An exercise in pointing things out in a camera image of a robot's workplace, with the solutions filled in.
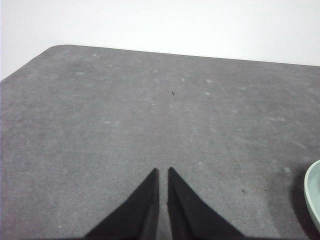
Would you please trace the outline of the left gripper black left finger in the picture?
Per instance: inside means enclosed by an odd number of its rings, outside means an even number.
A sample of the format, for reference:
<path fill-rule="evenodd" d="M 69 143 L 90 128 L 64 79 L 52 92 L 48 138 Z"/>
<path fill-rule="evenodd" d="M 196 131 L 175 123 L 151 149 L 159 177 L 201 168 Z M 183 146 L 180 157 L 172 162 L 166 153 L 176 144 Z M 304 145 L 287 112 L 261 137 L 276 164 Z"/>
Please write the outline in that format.
<path fill-rule="evenodd" d="M 154 240 L 159 211 L 159 170 L 154 168 L 127 200 L 90 230 L 84 239 Z"/>

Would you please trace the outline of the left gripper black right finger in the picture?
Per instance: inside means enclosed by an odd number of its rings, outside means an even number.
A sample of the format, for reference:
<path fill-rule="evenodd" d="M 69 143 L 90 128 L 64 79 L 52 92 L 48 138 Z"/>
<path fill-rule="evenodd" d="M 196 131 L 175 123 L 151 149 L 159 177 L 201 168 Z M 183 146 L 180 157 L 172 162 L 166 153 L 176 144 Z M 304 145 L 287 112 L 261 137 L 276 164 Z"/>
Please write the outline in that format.
<path fill-rule="evenodd" d="M 243 235 L 210 208 L 170 167 L 167 176 L 167 207 L 174 240 L 240 240 Z"/>

